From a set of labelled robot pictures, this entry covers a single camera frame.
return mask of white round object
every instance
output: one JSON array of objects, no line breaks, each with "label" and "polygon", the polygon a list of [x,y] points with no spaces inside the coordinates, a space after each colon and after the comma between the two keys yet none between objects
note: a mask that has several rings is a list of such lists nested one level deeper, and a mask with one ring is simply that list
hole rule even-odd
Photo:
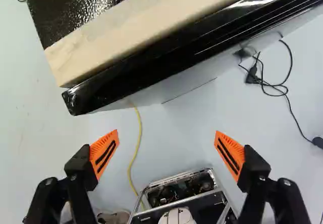
[{"label": "white round object", "polygon": [[175,208],[165,212],[158,224],[196,224],[187,207]]}]

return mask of black rubber strip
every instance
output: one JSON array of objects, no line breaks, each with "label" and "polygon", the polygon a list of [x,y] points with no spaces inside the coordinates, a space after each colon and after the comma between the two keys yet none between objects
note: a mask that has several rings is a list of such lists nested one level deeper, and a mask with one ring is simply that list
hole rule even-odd
[{"label": "black rubber strip", "polygon": [[101,164],[101,166],[97,169],[97,173],[100,173],[100,171],[102,170],[102,168],[104,167],[104,165],[106,164],[106,162],[109,160],[111,154],[113,153],[113,151],[116,148],[116,142],[112,142],[110,144],[110,146],[113,144],[113,147],[111,149],[111,151],[108,153],[107,157],[105,158],[105,160],[103,161],[103,163]]},{"label": "black rubber strip", "polygon": [[107,147],[106,151],[104,151],[104,153],[95,161],[95,165],[98,165],[104,159],[104,157],[106,156],[107,152],[109,152],[111,146],[113,144],[115,144],[115,143],[116,142],[114,140],[110,143],[110,145],[109,145],[109,147]]},{"label": "black rubber strip", "polygon": [[227,148],[225,147],[225,145],[224,145],[224,144],[223,144],[223,142],[221,141],[220,137],[218,138],[218,140],[219,140],[219,142],[220,142],[221,146],[223,147],[224,151],[225,151],[225,152],[226,152],[226,154],[228,155],[229,159],[231,159],[231,161],[232,161],[233,165],[234,165],[234,166],[237,168],[237,170],[239,171],[239,170],[240,170],[240,168],[239,168],[239,166],[238,166],[237,162],[236,162],[236,161],[234,160],[234,158],[231,156],[230,152],[227,150]]},{"label": "black rubber strip", "polygon": [[231,167],[232,171],[238,175],[238,171],[234,168],[234,166],[232,165],[232,163],[228,160],[227,156],[224,154],[223,150],[220,148],[220,146],[217,146],[218,150],[221,152],[222,156],[224,157],[224,159],[227,161],[228,165]]}]

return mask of white floor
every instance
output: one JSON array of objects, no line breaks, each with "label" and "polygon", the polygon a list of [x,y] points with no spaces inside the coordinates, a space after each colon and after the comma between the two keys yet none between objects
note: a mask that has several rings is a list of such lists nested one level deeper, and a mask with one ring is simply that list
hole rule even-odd
[{"label": "white floor", "polygon": [[[27,5],[0,0],[0,11],[6,15],[0,20],[3,223],[21,222],[37,184],[46,177],[63,177],[65,162],[79,147],[114,129],[119,131],[120,146],[90,198],[99,208],[132,209],[136,198],[126,169],[138,134],[135,112],[70,116]],[[323,135],[322,23],[320,16],[285,38],[295,59],[286,85],[293,111],[309,138]],[[285,48],[276,43],[262,59],[265,78],[281,81],[289,67]],[[271,164],[271,178],[294,180],[312,223],[318,223],[323,211],[323,150],[301,138],[283,98],[265,96],[258,87],[246,86],[244,78],[236,67],[166,104],[140,108],[143,137],[132,173],[135,186],[141,189],[180,171],[213,166],[239,210],[243,195],[213,147],[215,130],[220,130],[253,146]]]}]

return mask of shoe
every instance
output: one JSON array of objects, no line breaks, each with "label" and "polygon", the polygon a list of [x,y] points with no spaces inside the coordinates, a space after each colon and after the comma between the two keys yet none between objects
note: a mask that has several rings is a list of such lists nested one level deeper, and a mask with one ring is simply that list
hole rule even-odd
[{"label": "shoe", "polygon": [[100,213],[96,216],[98,223],[101,224],[127,224],[130,212],[122,210],[113,214]]}]

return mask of wooden board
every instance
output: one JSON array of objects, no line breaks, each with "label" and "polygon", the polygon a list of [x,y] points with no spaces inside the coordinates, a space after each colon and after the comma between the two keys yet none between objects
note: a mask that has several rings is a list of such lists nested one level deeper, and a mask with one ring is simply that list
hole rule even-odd
[{"label": "wooden board", "polygon": [[71,85],[235,0],[125,0],[45,50]]}]

